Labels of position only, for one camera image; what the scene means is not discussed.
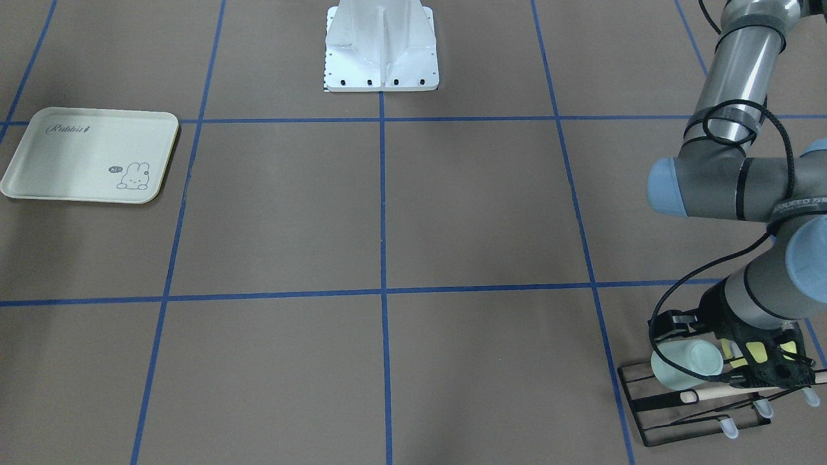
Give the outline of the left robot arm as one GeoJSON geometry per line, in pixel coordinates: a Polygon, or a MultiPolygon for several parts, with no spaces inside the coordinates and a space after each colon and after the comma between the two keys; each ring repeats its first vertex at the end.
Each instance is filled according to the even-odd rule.
{"type": "Polygon", "coordinates": [[[825,141],[801,157],[749,157],[788,34],[824,1],[729,1],[715,56],[676,157],[649,172],[662,214],[765,225],[774,244],[701,298],[719,338],[753,342],[825,312],[825,141]]]}

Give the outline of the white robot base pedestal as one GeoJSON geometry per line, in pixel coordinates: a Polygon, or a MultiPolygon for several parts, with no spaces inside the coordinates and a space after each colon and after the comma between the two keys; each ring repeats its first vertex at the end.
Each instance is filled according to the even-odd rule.
{"type": "Polygon", "coordinates": [[[326,14],[327,92],[438,89],[434,12],[420,1],[340,1],[326,14]]]}

